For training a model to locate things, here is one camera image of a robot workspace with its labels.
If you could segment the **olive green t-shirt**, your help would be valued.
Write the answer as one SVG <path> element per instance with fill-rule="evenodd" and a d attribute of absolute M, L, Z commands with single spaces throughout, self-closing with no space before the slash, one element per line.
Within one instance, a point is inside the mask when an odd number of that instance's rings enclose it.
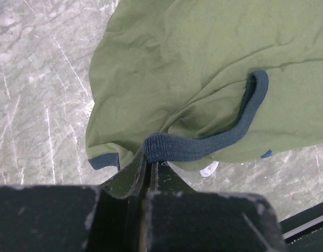
<path fill-rule="evenodd" d="M 120 1 L 89 70 L 91 166 L 198 171 L 323 143 L 323 1 Z"/>

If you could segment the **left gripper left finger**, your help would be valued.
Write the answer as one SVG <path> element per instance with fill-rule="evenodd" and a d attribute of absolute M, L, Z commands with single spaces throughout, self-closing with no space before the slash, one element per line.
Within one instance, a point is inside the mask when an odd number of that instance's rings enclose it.
<path fill-rule="evenodd" d="M 146 157 L 140 147 L 130 163 L 113 175 L 100 186 L 112 197 L 129 197 L 144 177 L 146 170 Z"/>

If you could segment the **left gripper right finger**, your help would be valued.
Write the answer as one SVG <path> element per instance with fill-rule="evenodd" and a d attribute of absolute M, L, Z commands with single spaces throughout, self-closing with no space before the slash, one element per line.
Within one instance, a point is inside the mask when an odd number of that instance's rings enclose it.
<path fill-rule="evenodd" d="M 156 162 L 151 167 L 150 190 L 160 192 L 195 192 L 168 164 Z"/>

